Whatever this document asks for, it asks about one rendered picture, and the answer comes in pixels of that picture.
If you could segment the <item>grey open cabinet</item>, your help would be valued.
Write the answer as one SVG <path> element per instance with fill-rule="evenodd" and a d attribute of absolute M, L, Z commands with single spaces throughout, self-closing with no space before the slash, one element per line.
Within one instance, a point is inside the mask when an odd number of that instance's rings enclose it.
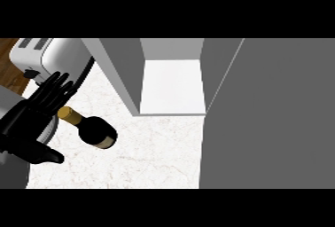
<path fill-rule="evenodd" d="M 86 38 L 135 116 L 203 116 L 243 47 L 241 38 Z"/>

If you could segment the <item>white toaster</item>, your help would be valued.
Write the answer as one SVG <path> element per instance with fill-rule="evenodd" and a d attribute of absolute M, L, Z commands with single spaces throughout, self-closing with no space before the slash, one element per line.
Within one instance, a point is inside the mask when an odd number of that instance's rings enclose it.
<path fill-rule="evenodd" d="M 95 58 L 80 38 L 21 38 L 10 59 L 24 77 L 42 84 L 55 72 L 69 73 L 69 81 L 80 87 Z"/>

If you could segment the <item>dark grey cabinet door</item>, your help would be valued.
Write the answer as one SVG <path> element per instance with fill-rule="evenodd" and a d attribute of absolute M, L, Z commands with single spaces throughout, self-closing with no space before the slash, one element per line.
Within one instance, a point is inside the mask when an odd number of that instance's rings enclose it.
<path fill-rule="evenodd" d="M 335 188 L 335 39 L 249 39 L 204 118 L 203 188 Z"/>

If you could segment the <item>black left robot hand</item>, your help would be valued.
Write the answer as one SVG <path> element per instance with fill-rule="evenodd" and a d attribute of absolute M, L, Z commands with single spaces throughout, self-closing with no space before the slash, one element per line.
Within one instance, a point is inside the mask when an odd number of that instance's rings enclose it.
<path fill-rule="evenodd" d="M 64 155 L 39 141 L 52 117 L 77 92 L 69 73 L 55 72 L 29 99 L 24 99 L 0 119 L 0 150 L 32 164 L 64 163 Z"/>

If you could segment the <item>dark wine bottle gold cap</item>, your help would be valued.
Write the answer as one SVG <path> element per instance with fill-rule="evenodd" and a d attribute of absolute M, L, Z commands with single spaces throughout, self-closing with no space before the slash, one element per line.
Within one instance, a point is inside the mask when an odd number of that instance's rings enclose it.
<path fill-rule="evenodd" d="M 79 129 L 82 140 L 100 149 L 110 149 L 119 138 L 117 129 L 98 116 L 85 117 L 70 106 L 58 111 L 58 117 Z"/>

